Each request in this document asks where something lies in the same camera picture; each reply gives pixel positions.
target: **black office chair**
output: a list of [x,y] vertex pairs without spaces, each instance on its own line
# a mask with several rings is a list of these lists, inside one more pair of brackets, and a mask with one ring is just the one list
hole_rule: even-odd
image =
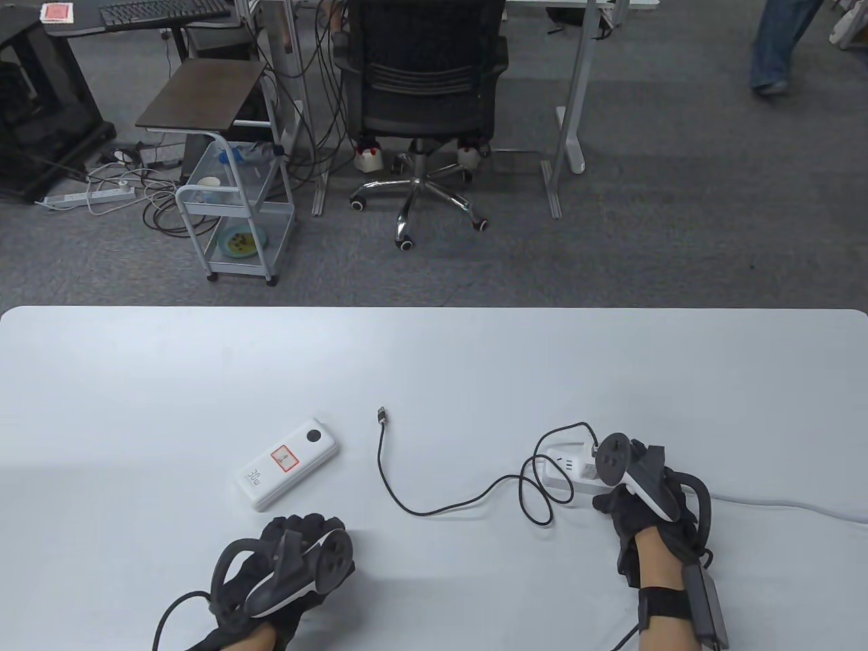
[[342,72],[350,137],[411,138],[392,171],[408,179],[371,181],[350,197],[365,209],[365,197],[381,189],[409,188],[398,214],[395,246],[413,247],[408,218],[423,190],[464,210],[482,231],[486,219],[470,202],[436,183],[450,174],[470,178],[452,164],[428,172],[427,157],[447,141],[485,145],[494,134],[497,78],[510,63],[506,39],[498,36],[504,0],[349,0],[350,31],[334,35],[334,60]]

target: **red card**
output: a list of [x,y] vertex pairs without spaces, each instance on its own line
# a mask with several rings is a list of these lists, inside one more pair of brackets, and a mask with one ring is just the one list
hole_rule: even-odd
[[71,9],[69,3],[49,3],[45,7],[45,17],[49,20],[67,20]]

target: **hand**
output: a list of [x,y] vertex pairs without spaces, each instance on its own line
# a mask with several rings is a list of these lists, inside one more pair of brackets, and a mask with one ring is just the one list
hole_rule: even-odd
[[[335,529],[344,529],[344,524],[333,517],[326,520],[319,513],[312,513],[304,518],[298,516],[275,517],[262,530],[261,540],[278,541],[287,529],[298,531],[302,536],[301,550],[307,551],[311,545],[322,536]],[[306,595],[289,602],[283,608],[267,617],[253,619],[244,612],[244,601],[250,591],[271,573],[268,560],[260,554],[250,555],[242,564],[235,577],[223,586],[220,601],[231,611],[230,616],[208,636],[191,647],[189,651],[219,651],[235,642],[245,640],[263,623],[270,623],[277,633],[277,643],[274,648],[284,648],[295,636],[301,616],[311,608],[321,604],[326,596],[311,590]]]
[[696,562],[703,552],[697,549],[696,517],[687,509],[687,499],[681,486],[672,479],[665,480],[672,491],[681,511],[681,518],[668,523],[654,513],[642,499],[632,495],[627,486],[615,486],[609,493],[594,497],[594,508],[612,516],[615,533],[621,540],[618,555],[618,573],[627,578],[631,588],[639,588],[639,552],[636,548],[636,534],[650,527],[656,527],[661,540],[673,556],[683,563]]

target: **black wristband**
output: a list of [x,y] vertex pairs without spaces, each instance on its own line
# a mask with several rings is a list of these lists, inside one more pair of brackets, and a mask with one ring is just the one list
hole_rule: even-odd
[[639,631],[651,624],[652,617],[674,617],[679,620],[693,619],[690,600],[685,590],[670,588],[642,588],[639,590]]

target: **gray carpet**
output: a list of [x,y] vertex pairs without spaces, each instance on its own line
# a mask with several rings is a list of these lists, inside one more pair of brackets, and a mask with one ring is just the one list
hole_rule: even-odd
[[[325,217],[300,192],[280,283],[205,281],[192,247],[148,231],[141,210],[94,217],[0,205],[0,313],[24,304],[342,306],[743,306],[868,309],[868,69],[826,42],[822,10],[797,49],[792,96],[747,89],[761,0],[662,0],[598,48],[582,123],[588,170],[565,175],[564,219],[548,216],[532,155],[504,156],[469,194],[476,233],[432,200],[417,247],[391,243],[399,199],[354,213],[352,166]],[[511,10],[498,147],[551,149],[575,32],[547,36]],[[124,140],[164,83],[154,32],[73,42]],[[317,77],[311,81],[325,113]]]

